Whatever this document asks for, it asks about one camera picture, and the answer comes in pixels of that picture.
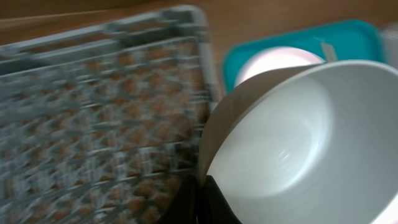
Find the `large white plate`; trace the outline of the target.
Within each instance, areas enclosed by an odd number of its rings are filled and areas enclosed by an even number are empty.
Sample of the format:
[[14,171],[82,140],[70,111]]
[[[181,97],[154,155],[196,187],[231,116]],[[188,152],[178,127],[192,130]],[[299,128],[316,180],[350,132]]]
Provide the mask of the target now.
[[242,66],[234,81],[234,86],[263,72],[321,63],[325,63],[325,60],[303,49],[286,46],[272,47],[256,53]]

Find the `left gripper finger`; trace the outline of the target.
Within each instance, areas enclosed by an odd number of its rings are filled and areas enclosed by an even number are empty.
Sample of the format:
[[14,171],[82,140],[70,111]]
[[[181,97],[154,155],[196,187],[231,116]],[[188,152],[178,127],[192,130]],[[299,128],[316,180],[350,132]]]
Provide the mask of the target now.
[[214,178],[203,185],[189,175],[182,182],[168,209],[156,224],[241,224],[228,205]]

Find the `grey bowl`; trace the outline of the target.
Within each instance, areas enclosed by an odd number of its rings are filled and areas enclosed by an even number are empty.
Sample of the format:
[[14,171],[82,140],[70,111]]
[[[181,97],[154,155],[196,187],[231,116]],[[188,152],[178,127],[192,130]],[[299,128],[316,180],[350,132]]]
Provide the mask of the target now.
[[242,223],[396,223],[397,70],[345,60],[258,74],[212,111],[198,162]]

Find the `wooden chopstick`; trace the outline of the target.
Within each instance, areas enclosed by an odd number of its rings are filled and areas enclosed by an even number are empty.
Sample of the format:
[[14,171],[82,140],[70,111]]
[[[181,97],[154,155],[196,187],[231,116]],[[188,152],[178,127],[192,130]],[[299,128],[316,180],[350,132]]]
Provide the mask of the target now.
[[328,44],[326,42],[322,42],[321,48],[322,48],[322,52],[325,56],[325,60],[328,63],[336,62],[338,60],[334,46],[332,46],[331,44]]

